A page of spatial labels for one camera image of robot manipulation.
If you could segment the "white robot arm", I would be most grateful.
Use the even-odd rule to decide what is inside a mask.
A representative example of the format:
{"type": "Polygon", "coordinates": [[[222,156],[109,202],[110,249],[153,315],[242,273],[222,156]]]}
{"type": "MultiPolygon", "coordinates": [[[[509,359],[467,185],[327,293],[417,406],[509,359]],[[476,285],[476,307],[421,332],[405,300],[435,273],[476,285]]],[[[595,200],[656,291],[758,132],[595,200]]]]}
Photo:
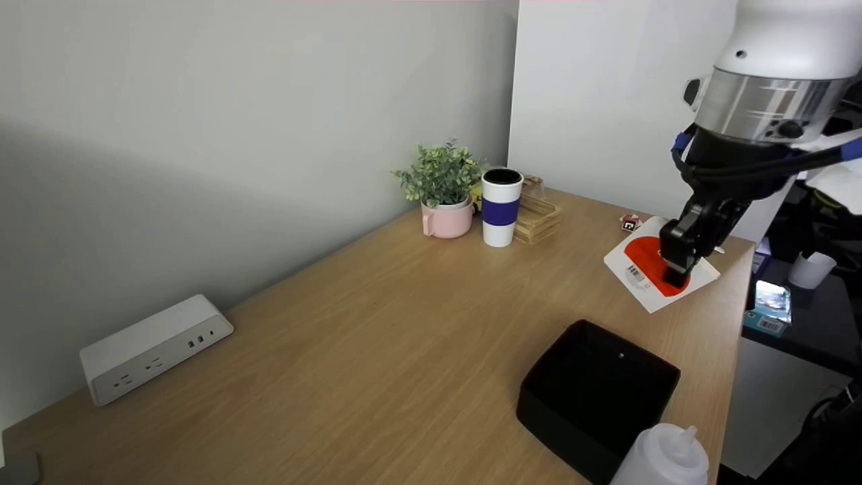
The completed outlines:
{"type": "Polygon", "coordinates": [[[695,121],[672,159],[692,190],[661,229],[666,281],[682,285],[754,200],[804,171],[860,156],[860,141],[817,148],[862,68],[862,0],[739,0],[695,121]]]}

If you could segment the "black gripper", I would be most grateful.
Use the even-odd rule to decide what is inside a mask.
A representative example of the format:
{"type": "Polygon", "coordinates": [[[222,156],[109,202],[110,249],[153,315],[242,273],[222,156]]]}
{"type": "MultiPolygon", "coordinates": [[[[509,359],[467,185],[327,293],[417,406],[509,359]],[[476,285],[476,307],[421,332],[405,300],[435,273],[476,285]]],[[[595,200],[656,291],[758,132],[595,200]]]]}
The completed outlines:
{"type": "Polygon", "coordinates": [[[740,221],[754,200],[778,191],[805,161],[804,150],[781,144],[739,144],[691,124],[676,134],[672,159],[692,196],[680,218],[661,229],[662,281],[691,284],[701,257],[709,257],[740,221]]]}

